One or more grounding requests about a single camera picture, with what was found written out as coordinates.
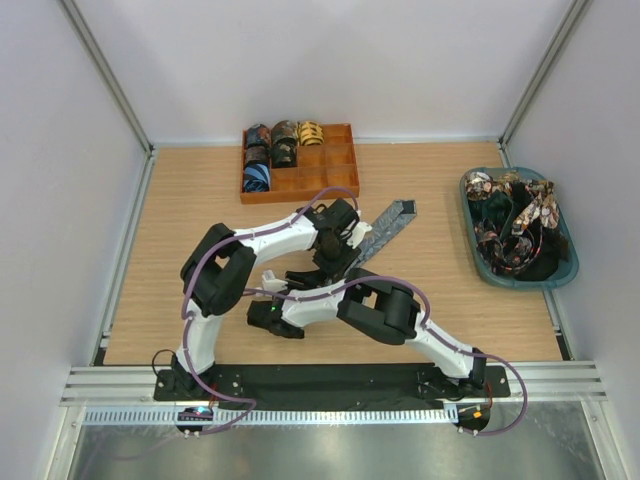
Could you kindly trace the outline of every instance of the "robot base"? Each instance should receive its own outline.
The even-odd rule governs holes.
[[[494,398],[510,396],[503,367],[489,365],[485,374]],[[255,398],[259,410],[425,410],[442,408],[444,398],[456,403],[465,403],[465,397],[486,398],[485,390],[453,383],[433,364],[214,365],[201,378],[227,395]],[[156,401],[210,398],[178,362],[158,372]],[[220,407],[245,408],[232,402]]]

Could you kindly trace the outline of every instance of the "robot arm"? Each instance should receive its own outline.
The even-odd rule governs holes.
[[[252,302],[248,323],[276,335],[303,338],[303,329],[308,325],[337,317],[373,340],[388,345],[406,344],[414,348],[430,358],[449,378],[482,383],[479,377],[482,376],[485,361],[460,353],[470,352],[473,347],[459,342],[431,319],[427,319],[426,329],[420,327],[425,312],[413,299],[413,292],[409,289],[387,281],[366,281],[341,290],[353,280],[374,275],[364,269],[353,269],[345,280],[328,287],[290,291],[287,297],[296,300]],[[375,305],[369,307],[366,300],[373,294],[376,295]],[[433,333],[457,347],[457,351],[445,346]]]
[[[360,222],[359,212],[338,199],[330,207],[308,210],[304,217],[292,223],[294,216],[292,214],[280,222],[235,232],[223,224],[214,225],[186,262],[181,271],[185,291],[196,265],[212,246],[228,237],[251,234],[250,237],[229,243],[218,252],[217,256],[229,259],[224,267],[216,263],[216,256],[210,258],[195,283],[189,303],[193,319],[188,339],[195,373],[200,374],[214,364],[213,345],[222,316],[242,297],[253,268],[289,252],[315,249],[313,260],[319,270],[311,272],[313,275],[287,275],[288,289],[297,285],[302,289],[289,291],[286,300],[252,302],[248,312],[250,325],[287,338],[303,338],[307,325],[337,317],[376,341],[389,345],[406,343],[433,360],[449,378],[470,380],[477,385],[483,383],[485,361],[460,353],[460,350],[473,349],[455,340],[431,319],[427,319],[426,330],[421,328],[425,312],[420,310],[409,289],[382,280],[345,286],[357,278],[373,275],[366,270],[353,269],[347,279],[341,279],[358,256],[357,244],[370,228]],[[282,227],[274,234],[264,234],[283,225],[286,228]],[[332,284],[305,289],[314,282],[315,287]],[[368,307],[365,300],[374,293],[375,306]],[[452,350],[444,345],[433,333],[457,349]],[[188,372],[182,345],[177,352],[177,360]]]
[[[229,237],[239,239],[216,252],[198,276],[191,299],[203,316],[223,315],[231,310],[242,297],[254,267],[286,253],[315,249],[313,261],[319,270],[293,272],[301,287],[309,277],[313,278],[313,286],[338,280],[360,254],[357,246],[371,229],[343,199],[337,199],[330,207],[311,208],[292,222],[294,217],[295,213],[252,229],[233,231],[222,223],[209,229],[180,272],[184,292],[196,266],[214,245]],[[228,258],[224,267],[217,263],[218,258]]]

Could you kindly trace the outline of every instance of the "metal floor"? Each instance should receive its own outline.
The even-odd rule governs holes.
[[[495,404],[488,428],[515,417]],[[135,461],[173,427],[83,427],[75,480],[600,480],[604,473],[580,403],[530,404],[504,435],[472,438],[451,425],[244,427],[175,439]]]

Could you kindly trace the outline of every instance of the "orange tray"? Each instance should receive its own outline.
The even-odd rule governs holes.
[[[271,190],[268,192],[242,191],[240,175],[240,202],[243,204],[300,202],[311,200],[323,188],[345,187],[356,197],[360,195],[360,181],[353,134],[348,123],[322,125],[324,144],[311,147],[298,145],[297,166],[271,168]],[[247,131],[242,133],[240,169],[244,170]],[[345,198],[344,192],[328,192],[323,198]]]

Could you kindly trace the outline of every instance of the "plastic tub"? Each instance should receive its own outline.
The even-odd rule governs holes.
[[[506,172],[516,171],[520,174],[522,178],[531,179],[531,180],[545,180],[545,178],[540,175],[538,172],[530,170],[528,168],[522,167],[511,167],[511,168],[488,168],[488,167],[479,167],[474,168],[473,170],[469,170],[465,173],[460,179],[460,195],[462,197],[462,210],[464,212],[465,224],[467,227],[467,237],[469,239],[469,245],[471,246],[471,252],[473,254],[473,261],[476,264],[476,270],[478,270],[478,274],[485,280],[487,283],[491,285],[495,285],[496,287],[504,287],[504,288],[513,288],[515,290],[552,290],[554,288],[562,287],[566,285],[571,280],[575,278],[578,273],[578,255],[576,253],[576,249],[573,246],[573,240],[571,240],[571,235],[569,234],[569,229],[567,228],[567,224],[564,221],[564,217],[562,215],[562,205],[560,205],[560,220],[558,222],[558,228],[560,232],[567,238],[569,241],[569,261],[565,262],[560,260],[558,270],[551,275],[546,280],[540,282],[523,282],[519,280],[515,280],[511,277],[501,277],[498,275],[494,275],[487,264],[484,262],[480,254],[477,250],[477,241],[476,235],[473,231],[473,222],[471,220],[471,211],[469,210],[469,202],[467,200],[467,193],[464,188],[464,179],[468,173],[471,172],[483,172],[487,175],[490,175],[492,178],[497,178]]]

